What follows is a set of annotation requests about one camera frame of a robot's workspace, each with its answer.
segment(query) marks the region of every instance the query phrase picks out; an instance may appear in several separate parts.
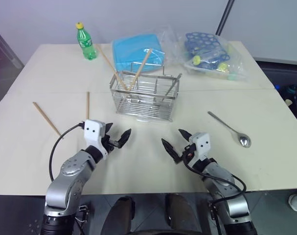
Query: plastic bag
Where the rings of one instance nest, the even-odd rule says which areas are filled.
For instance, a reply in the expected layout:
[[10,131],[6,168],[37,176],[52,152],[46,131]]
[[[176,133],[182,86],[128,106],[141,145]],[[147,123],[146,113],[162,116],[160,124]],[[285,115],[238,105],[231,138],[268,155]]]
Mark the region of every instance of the plastic bag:
[[147,51],[152,53],[142,71],[153,71],[178,63],[177,38],[168,26],[147,30],[139,35],[113,41],[114,65],[117,71],[136,72]]
[[183,65],[192,71],[246,79],[241,54],[225,39],[214,34],[192,32],[183,39]]

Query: wire basket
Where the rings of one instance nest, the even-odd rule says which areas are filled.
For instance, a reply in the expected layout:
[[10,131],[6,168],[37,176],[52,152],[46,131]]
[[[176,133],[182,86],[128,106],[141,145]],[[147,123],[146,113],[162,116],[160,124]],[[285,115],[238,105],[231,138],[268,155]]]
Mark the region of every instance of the wire basket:
[[[144,119],[171,120],[175,99],[179,92],[179,79],[170,75],[140,74],[130,91],[125,90],[114,75],[110,81],[110,90],[118,114],[133,115]],[[134,72],[119,73],[127,87],[130,87]]]

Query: chopstick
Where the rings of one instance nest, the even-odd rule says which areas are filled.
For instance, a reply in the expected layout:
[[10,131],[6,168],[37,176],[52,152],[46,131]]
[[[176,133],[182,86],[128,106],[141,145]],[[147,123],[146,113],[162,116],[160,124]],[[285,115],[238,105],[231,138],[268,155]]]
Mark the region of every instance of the chopstick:
[[90,92],[86,93],[86,119],[90,119]]
[[104,54],[103,50],[101,49],[101,47],[98,44],[95,44],[97,50],[99,50],[99,52],[103,55],[103,57],[105,58],[107,64],[109,65],[109,67],[113,70],[116,78],[118,79],[119,83],[123,86],[123,88],[125,90],[127,90],[126,85],[124,84],[124,82],[121,80],[120,76],[118,75],[118,73],[116,72],[116,70],[114,69],[114,67],[112,66],[112,64],[110,63],[109,59],[107,58],[107,56]]
[[135,85],[135,82],[137,80],[137,77],[139,76],[140,72],[142,71],[143,67],[145,66],[145,63],[148,60],[148,57],[150,56],[150,54],[152,53],[152,51],[153,51],[153,49],[151,49],[151,48],[148,50],[145,58],[142,61],[142,64],[140,65],[139,69],[137,70],[137,73],[135,74],[135,77],[134,77],[134,79],[133,79],[130,87],[128,88],[128,91],[130,91],[133,88],[133,86]]
[[49,125],[51,126],[52,129],[54,129],[54,131],[61,136],[60,132],[57,130],[57,128],[54,126],[54,124],[49,120],[49,118],[47,117],[47,115],[44,113],[44,111],[39,107],[39,105],[36,102],[33,102],[35,108],[40,112],[40,114],[45,118],[45,120],[49,123]]

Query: bottle label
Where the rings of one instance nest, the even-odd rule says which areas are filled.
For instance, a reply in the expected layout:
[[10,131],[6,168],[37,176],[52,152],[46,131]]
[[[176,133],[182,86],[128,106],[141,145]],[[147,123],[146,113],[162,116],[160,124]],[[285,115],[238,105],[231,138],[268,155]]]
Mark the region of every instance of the bottle label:
[[87,41],[80,41],[79,43],[81,47],[90,47],[92,45],[91,39],[88,39]]

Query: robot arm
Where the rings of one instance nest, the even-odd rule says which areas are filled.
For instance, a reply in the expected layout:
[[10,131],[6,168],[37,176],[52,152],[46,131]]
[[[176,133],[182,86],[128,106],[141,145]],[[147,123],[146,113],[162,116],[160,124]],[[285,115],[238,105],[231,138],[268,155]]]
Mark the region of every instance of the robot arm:
[[183,161],[187,168],[202,176],[204,185],[214,199],[210,205],[212,217],[215,217],[215,213],[219,215],[228,235],[256,235],[247,201],[242,195],[246,187],[242,192],[235,185],[235,176],[219,166],[214,159],[207,158],[210,150],[209,134],[191,135],[185,130],[179,131],[189,141],[182,156],[166,140],[161,139],[162,144],[175,163]]
[[121,148],[129,139],[131,129],[124,132],[118,141],[110,140],[106,133],[112,123],[86,120],[84,138],[87,148],[66,160],[57,178],[46,193],[46,203],[42,223],[42,235],[71,235],[75,214],[81,193],[96,164],[105,159],[114,147]]

